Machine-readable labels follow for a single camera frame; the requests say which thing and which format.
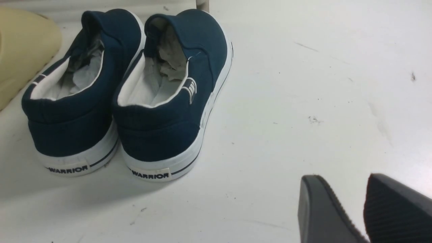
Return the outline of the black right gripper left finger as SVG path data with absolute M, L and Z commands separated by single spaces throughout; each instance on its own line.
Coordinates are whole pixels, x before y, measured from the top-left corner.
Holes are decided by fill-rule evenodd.
M 303 175 L 298 201 L 301 243 L 368 243 L 320 175 Z

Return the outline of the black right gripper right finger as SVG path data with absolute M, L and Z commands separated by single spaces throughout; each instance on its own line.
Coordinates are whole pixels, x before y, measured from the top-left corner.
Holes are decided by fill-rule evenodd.
M 432 241 L 432 200 L 387 175 L 369 176 L 363 218 L 372 243 Z

